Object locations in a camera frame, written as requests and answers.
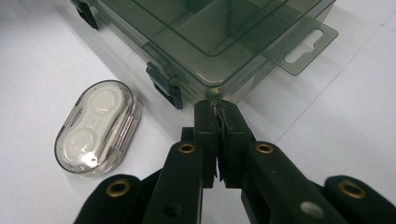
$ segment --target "metal screw hole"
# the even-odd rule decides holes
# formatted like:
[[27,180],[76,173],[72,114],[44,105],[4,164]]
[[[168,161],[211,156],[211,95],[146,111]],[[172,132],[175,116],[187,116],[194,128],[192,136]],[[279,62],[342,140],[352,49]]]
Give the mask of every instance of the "metal screw hole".
[[343,180],[338,184],[338,188],[347,196],[362,199],[366,196],[366,191],[349,180]]
[[131,189],[131,185],[126,179],[118,179],[107,186],[106,194],[112,198],[120,197]]

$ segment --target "white background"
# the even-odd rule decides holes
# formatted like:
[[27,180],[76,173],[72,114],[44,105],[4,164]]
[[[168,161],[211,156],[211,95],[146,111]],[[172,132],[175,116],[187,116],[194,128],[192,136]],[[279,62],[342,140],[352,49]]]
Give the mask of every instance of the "white background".
[[[275,69],[238,103],[255,136],[279,145],[307,178],[354,176],[396,203],[396,1],[339,0],[324,22],[339,36],[298,77]],[[146,66],[67,0],[0,3],[0,223],[71,223],[105,178],[162,168],[192,105],[175,110]],[[53,145],[77,98],[118,79],[144,114],[124,161],[100,178],[71,175]],[[240,190],[204,191],[203,223],[248,223]]]

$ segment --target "clear plastic case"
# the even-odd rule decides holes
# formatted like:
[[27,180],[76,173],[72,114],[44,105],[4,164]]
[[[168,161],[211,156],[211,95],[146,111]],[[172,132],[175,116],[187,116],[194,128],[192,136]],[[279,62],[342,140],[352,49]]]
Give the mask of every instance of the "clear plastic case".
[[109,80],[89,87],[56,138],[56,160],[75,174],[110,172],[124,157],[140,116],[139,100],[123,83]]
[[[239,100],[278,65],[300,74],[336,37],[334,0],[87,0],[148,62],[157,89],[189,101]],[[285,58],[313,31],[315,49]]]

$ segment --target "plastic organizer box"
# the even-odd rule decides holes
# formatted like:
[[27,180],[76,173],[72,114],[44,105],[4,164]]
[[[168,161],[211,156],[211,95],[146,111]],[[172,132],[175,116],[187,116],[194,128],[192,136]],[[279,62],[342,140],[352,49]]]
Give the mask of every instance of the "plastic organizer box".
[[[72,3],[93,28],[98,28],[96,17],[112,23],[113,31],[147,62],[155,88],[177,109],[182,99],[237,102],[275,66],[298,75],[338,35],[321,23],[334,0]],[[321,34],[314,49],[287,62],[314,31]]]

